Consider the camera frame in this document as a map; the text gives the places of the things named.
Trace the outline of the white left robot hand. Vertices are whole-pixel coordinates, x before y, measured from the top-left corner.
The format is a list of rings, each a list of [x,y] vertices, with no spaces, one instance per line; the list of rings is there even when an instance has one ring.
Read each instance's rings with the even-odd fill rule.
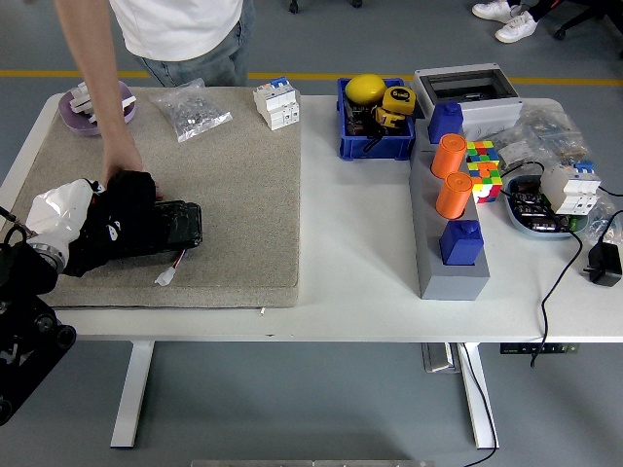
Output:
[[[81,178],[36,196],[26,219],[35,233],[29,242],[68,246],[80,235],[92,197],[102,192],[97,181]]]

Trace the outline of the person's hand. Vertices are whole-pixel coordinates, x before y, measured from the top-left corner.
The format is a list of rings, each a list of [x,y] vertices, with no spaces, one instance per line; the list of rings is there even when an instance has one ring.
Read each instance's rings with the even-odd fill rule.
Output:
[[[103,139],[102,179],[104,187],[108,187],[112,177],[122,171],[144,170],[143,159],[131,135]]]

